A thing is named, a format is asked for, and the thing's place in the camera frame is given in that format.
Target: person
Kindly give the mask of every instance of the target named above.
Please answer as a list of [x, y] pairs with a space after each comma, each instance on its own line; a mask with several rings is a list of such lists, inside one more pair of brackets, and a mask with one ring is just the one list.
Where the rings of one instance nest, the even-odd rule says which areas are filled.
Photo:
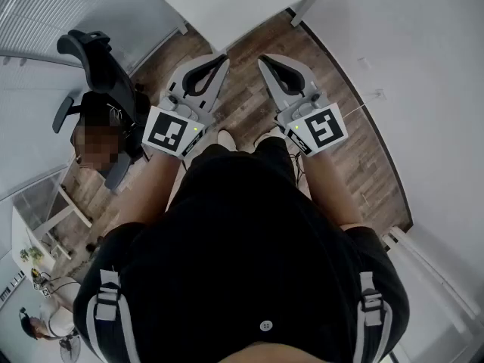
[[30, 317], [25, 308], [19, 312], [23, 331], [36, 340], [59, 340], [75, 330], [73, 300], [79, 284], [71, 278], [58, 278], [55, 283], [48, 283], [48, 289], [52, 294], [42, 301], [38, 318]]
[[237, 152], [221, 131], [167, 210], [180, 160], [152, 156], [74, 302], [88, 345], [88, 302], [100, 270], [114, 270], [141, 361], [350, 362], [360, 272], [372, 271], [392, 308], [385, 354], [394, 347], [408, 323], [405, 289], [329, 154], [302, 156], [310, 200], [277, 128], [255, 146]]

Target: backpack strap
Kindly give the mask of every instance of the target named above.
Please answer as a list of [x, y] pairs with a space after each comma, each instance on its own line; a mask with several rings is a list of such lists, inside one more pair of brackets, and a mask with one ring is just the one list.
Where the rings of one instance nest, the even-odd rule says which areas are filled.
[[98, 343], [96, 324], [100, 321], [116, 321], [120, 317], [124, 343], [129, 363], [141, 363], [136, 349], [128, 302], [121, 294], [119, 276], [115, 271], [101, 270], [101, 286], [98, 294], [89, 300], [86, 326], [93, 350], [103, 363], [108, 363]]
[[[372, 271], [363, 271], [360, 273], [360, 280], [361, 301], [357, 307], [358, 322], [356, 326], [356, 347], [353, 363], [362, 363], [363, 361], [378, 363], [383, 357], [392, 329], [392, 308], [383, 300], [382, 294], [375, 289]], [[365, 353], [365, 334], [369, 333], [372, 327], [380, 326], [380, 344], [373, 359], [371, 359], [371, 357], [364, 356], [368, 354]]]

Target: shirt button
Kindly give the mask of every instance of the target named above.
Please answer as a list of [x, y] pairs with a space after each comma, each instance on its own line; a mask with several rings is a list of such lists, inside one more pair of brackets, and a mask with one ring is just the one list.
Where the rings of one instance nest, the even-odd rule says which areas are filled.
[[260, 323], [260, 330], [262, 332], [267, 332], [268, 330], [271, 330], [272, 329], [272, 321], [270, 320], [266, 320], [266, 321], [263, 321], [262, 323]]

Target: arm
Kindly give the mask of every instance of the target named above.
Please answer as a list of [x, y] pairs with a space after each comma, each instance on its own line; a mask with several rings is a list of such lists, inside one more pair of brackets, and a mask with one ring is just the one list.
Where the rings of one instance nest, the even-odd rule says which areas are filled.
[[312, 201], [343, 230], [363, 225], [358, 206], [349, 193], [328, 153], [302, 156], [302, 165]]
[[124, 194], [119, 208], [118, 225], [137, 222], [150, 224], [166, 210], [180, 160], [155, 152], [150, 162]]

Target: chair headrest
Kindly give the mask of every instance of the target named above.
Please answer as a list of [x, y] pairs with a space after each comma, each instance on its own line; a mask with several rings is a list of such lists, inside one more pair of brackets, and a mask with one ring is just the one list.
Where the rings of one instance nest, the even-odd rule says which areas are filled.
[[92, 91], [108, 93], [116, 82], [116, 61], [111, 56], [110, 38], [97, 31], [84, 33], [72, 29], [57, 41], [59, 54], [70, 54], [84, 67], [85, 78]]

